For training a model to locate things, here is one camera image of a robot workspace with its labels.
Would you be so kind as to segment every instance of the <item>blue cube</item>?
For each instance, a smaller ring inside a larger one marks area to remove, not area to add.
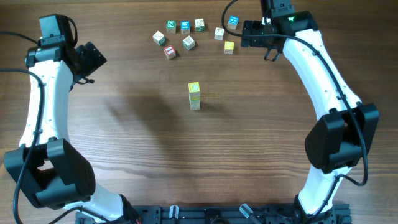
[[[231,29],[236,29],[236,26],[238,24],[239,18],[236,16],[230,16],[229,21],[228,21],[228,28]]]
[[[189,21],[181,21],[181,33],[182,34],[189,34],[190,31],[190,24]]]

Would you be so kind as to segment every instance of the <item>cable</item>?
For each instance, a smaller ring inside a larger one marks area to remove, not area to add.
[[[76,45],[77,45],[77,27],[76,27],[75,21],[73,21],[73,19],[68,17],[68,20],[72,23],[73,27],[75,28],[75,40],[73,41],[73,46],[76,47]]]
[[[289,36],[289,35],[283,35],[283,34],[262,34],[262,35],[242,35],[242,34],[237,34],[234,32],[231,32],[230,30],[228,30],[228,28],[225,26],[225,22],[224,22],[224,18],[225,18],[225,14],[226,11],[229,9],[229,7],[231,7],[236,1],[238,0],[232,0],[226,7],[225,10],[223,12],[222,18],[221,18],[221,23],[223,25],[224,30],[231,34],[234,35],[236,37],[281,37],[281,38],[286,38],[286,39],[293,39],[296,40],[300,43],[302,43],[303,45],[305,45],[306,47],[308,47],[309,49],[312,50],[312,52],[314,53],[314,55],[318,56],[318,58],[320,59],[320,61],[322,62],[323,66],[325,66],[326,70],[328,71],[328,73],[330,74],[331,79],[333,80],[333,83],[336,86],[337,92],[340,95],[340,98],[343,100],[344,105],[347,108],[347,112],[351,118],[351,121],[354,124],[355,130],[357,132],[358,135],[358,139],[359,139],[359,144],[361,146],[362,149],[362,157],[363,157],[363,179],[362,182],[358,182],[354,179],[352,179],[351,177],[344,175],[344,174],[340,174],[337,175],[335,177],[335,181],[326,197],[326,200],[323,201],[321,207],[317,210],[317,212],[312,216],[312,218],[308,219],[307,223],[311,222],[312,220],[314,220],[320,213],[321,211],[325,208],[325,206],[327,205],[329,199],[331,198],[331,195],[333,194],[333,192],[335,191],[335,188],[337,186],[338,181],[340,180],[340,178],[345,178],[347,180],[349,180],[351,183],[353,183],[354,185],[357,185],[359,187],[364,186],[367,182],[368,182],[368,175],[369,175],[369,164],[368,164],[368,154],[366,152],[366,146],[365,146],[365,141],[364,141],[364,137],[363,137],[363,133],[361,128],[359,127],[358,121],[355,118],[355,115],[352,112],[352,109],[349,105],[349,103],[347,102],[346,96],[343,93],[343,90],[340,87],[340,84],[338,83],[333,71],[331,70],[331,68],[329,67],[328,63],[326,62],[326,60],[322,57],[322,55],[320,54],[320,52],[313,47],[311,44],[309,44],[308,42],[304,41],[303,39],[300,39],[298,37],[294,37],[294,36]]]
[[[27,37],[27,36],[25,36],[25,35],[18,34],[18,33],[16,33],[16,32],[11,32],[11,31],[0,31],[0,34],[15,35],[15,36],[17,36],[17,37],[22,37],[23,39],[29,40],[29,41],[31,41],[31,42],[37,44],[37,41],[36,41],[36,40],[34,40],[34,39],[30,38],[30,37]]]
[[[105,222],[110,222],[110,220],[106,219],[105,217],[103,217],[101,215],[97,215],[97,214],[95,214],[95,213],[83,208],[82,206],[80,206],[80,207],[75,207],[75,208],[71,208],[71,209],[67,210],[66,212],[64,212],[60,216],[58,216],[56,219],[52,220],[49,224],[54,224],[54,223],[58,222],[63,217],[65,217],[66,215],[68,215],[69,213],[71,213],[71,212],[73,212],[75,210],[79,210],[80,212],[85,212],[85,213],[87,213],[89,215],[92,215],[92,216],[94,216],[96,218],[100,218],[100,219],[102,219]]]
[[[35,126],[35,131],[34,131],[34,136],[33,136],[33,141],[32,145],[30,146],[29,152],[27,153],[24,165],[22,166],[21,173],[19,174],[17,185],[15,187],[15,192],[14,192],[14,203],[13,203],[13,212],[14,212],[14,218],[17,224],[22,224],[21,219],[19,218],[19,212],[18,212],[18,201],[19,201],[19,191],[21,189],[22,181],[24,179],[25,171],[27,169],[27,166],[29,165],[30,159],[32,158],[34,147],[36,146],[37,140],[39,139],[40,135],[40,127],[41,127],[41,122],[42,122],[42,115],[43,115],[43,108],[44,108],[44,85],[42,80],[33,72],[25,70],[25,69],[20,69],[20,68],[0,68],[0,72],[22,72],[26,73],[32,77],[34,77],[37,80],[37,83],[40,88],[40,101],[39,101],[39,110],[37,112],[37,120],[36,120],[36,126]]]

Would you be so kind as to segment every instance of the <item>wooden table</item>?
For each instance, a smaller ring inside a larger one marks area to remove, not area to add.
[[[365,187],[344,181],[335,203],[351,204],[354,223],[397,223],[398,217],[398,3],[292,1],[317,20],[328,52],[351,89],[375,103],[381,120],[369,154]],[[316,123],[312,102],[284,56],[265,62],[265,49],[223,53],[214,40],[228,1],[137,1],[0,6],[0,30],[40,37],[40,16],[75,20],[79,44],[92,41],[108,62],[94,85],[70,93],[68,130],[73,146],[94,168],[97,181],[134,205],[262,205],[291,203],[310,163],[304,139]],[[257,0],[239,1],[229,14],[260,19]],[[206,32],[166,34],[178,57],[167,60],[152,40],[168,19],[204,18]],[[0,37],[0,67],[24,68],[30,42]],[[202,106],[191,111],[188,82],[200,82]],[[29,79],[0,75],[0,222],[14,223],[15,183],[4,153],[17,149],[29,105]],[[360,162],[350,173],[362,178]],[[21,195],[26,223],[48,223],[62,211],[34,209]],[[62,222],[71,223],[73,215]]]

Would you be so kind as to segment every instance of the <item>yellow block on top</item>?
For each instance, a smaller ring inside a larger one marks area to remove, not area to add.
[[[226,41],[224,47],[224,54],[231,54],[234,52],[234,42]]]
[[[198,82],[188,83],[190,100],[200,100],[200,87]]]

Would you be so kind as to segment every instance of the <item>stacked blocks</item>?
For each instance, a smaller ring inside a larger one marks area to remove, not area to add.
[[[154,34],[154,41],[156,44],[162,45],[166,41],[166,38],[164,37],[164,35],[161,32],[157,31]]]
[[[181,21],[181,33],[189,34],[190,24],[189,21]]]
[[[216,40],[223,40],[224,37],[224,29],[223,28],[216,28],[216,31],[214,33],[214,39]]]
[[[182,40],[182,44],[186,49],[190,50],[193,46],[195,46],[195,41],[191,36],[188,36],[187,38]]]
[[[173,46],[167,46],[164,48],[164,54],[166,54],[167,59],[171,59],[175,57],[175,50]]]
[[[204,19],[195,19],[195,27],[197,28],[197,32],[205,31],[205,20]]]
[[[238,24],[239,18],[236,16],[230,16],[229,21],[228,21],[228,28],[231,29],[236,29],[236,26]]]
[[[166,30],[167,30],[167,32],[171,33],[171,34],[175,34],[175,27],[176,26],[177,25],[176,25],[175,21],[167,21],[166,22]]]
[[[200,87],[198,82],[188,83],[189,105],[191,110],[200,109]]]
[[[226,41],[224,47],[224,54],[232,54],[234,52],[234,42]]]

